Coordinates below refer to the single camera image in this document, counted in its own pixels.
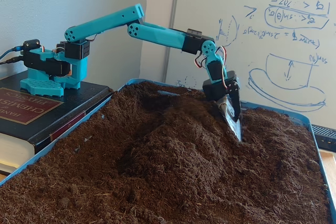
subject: teal robotic arm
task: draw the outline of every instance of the teal robotic arm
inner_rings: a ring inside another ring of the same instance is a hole
[[[223,114],[229,115],[227,121],[232,119],[233,123],[237,123],[240,116],[238,78],[234,71],[226,71],[225,59],[217,54],[215,40],[192,29],[180,31],[146,23],[143,22],[143,17],[143,9],[137,4],[70,27],[65,31],[66,41],[57,44],[55,50],[41,49],[39,41],[33,40],[34,46],[23,50],[23,61],[28,67],[28,79],[21,81],[21,87],[32,94],[58,96],[63,95],[64,88],[80,88],[80,81],[86,77],[87,56],[92,41],[87,38],[109,29],[127,26],[128,34],[133,38],[177,48],[194,55],[203,54],[204,66],[209,75],[209,79],[203,83],[206,97],[208,100],[216,101]],[[36,87],[36,84],[42,83],[43,89]]]

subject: soil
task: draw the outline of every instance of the soil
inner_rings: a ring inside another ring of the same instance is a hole
[[[0,222],[331,223],[309,131],[264,109],[243,128],[199,91],[127,86],[0,188]]]

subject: scoop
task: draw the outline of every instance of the scoop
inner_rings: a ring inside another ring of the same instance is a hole
[[[241,142],[242,131],[240,127],[240,120],[239,119],[237,119],[237,121],[234,120],[235,110],[232,107],[228,95],[225,95],[223,98],[219,99],[216,103],[225,122],[233,131],[233,133],[236,135],[238,141]]]

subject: blue tray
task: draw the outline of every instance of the blue tray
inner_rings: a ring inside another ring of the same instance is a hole
[[[149,81],[151,83],[155,83],[155,84],[158,84],[158,85],[161,85],[161,86],[173,87],[172,85],[169,85],[169,84],[166,84],[166,83],[161,83],[161,82],[155,82],[155,81],[150,81],[150,80],[145,80],[145,79],[132,79],[132,80],[129,80],[119,90],[121,90],[125,86],[141,83],[141,82],[144,82],[144,81]],[[96,113],[109,100],[110,100],[110,98],[106,99],[99,107],[95,108],[93,111],[91,111],[89,114],[87,114],[81,121],[79,121],[77,124],[75,124],[73,127],[71,127],[64,135],[62,135],[61,137],[55,139],[52,143],[50,143],[48,146],[46,146],[42,151],[40,151],[39,153],[37,153],[34,157],[32,157],[30,160],[28,160],[25,164],[23,164],[18,169],[16,169],[13,173],[11,173],[10,175],[8,175],[3,181],[0,182],[0,186],[3,185],[6,181],[8,181],[9,179],[11,179],[12,177],[14,177],[15,175],[19,174],[28,165],[31,165],[31,164],[37,162],[39,158],[45,156],[48,152],[50,152],[50,150],[53,148],[53,146],[56,144],[56,142],[59,139],[61,139],[63,137],[66,137],[80,123],[88,120],[94,113]],[[264,109],[267,109],[267,110],[276,111],[276,112],[281,113],[281,114],[287,114],[293,123],[305,126],[312,133],[312,137],[313,137],[313,140],[314,140],[314,143],[315,143],[318,155],[319,155],[319,160],[320,160],[319,163],[320,163],[323,179],[324,179],[325,184],[328,185],[328,188],[329,188],[329,183],[328,183],[327,177],[325,175],[322,159],[321,159],[320,153],[318,151],[317,142],[316,142],[316,139],[315,139],[315,136],[314,136],[314,133],[313,133],[313,129],[312,129],[312,126],[311,126],[311,123],[310,123],[310,120],[308,119],[308,117],[306,117],[306,116],[304,116],[302,114],[296,113],[296,112],[286,111],[286,110],[282,110],[282,109],[276,109],[276,108],[272,108],[272,107],[268,107],[268,106],[263,106],[263,105],[259,105],[259,104],[255,104],[255,103],[250,103],[250,102],[244,102],[244,101],[241,102],[241,106],[242,106],[242,109],[244,109],[244,108],[264,108]],[[336,224],[336,209],[335,209],[335,205],[334,205],[334,202],[332,200],[332,197],[331,197],[330,190],[328,190],[328,198],[329,198],[329,202],[330,202],[331,217],[332,217],[332,221],[333,221],[332,223]]]

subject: cable connector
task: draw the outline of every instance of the cable connector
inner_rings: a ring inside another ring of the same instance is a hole
[[[0,62],[0,65],[2,64],[9,64],[9,63],[15,63],[15,62],[18,62],[18,61],[21,61],[23,60],[23,56],[16,56],[16,57],[12,57],[8,60],[5,60],[3,62]]]
[[[12,48],[12,51],[13,52],[19,52],[19,51],[21,51],[23,49],[23,46],[17,46],[17,47],[13,47]]]

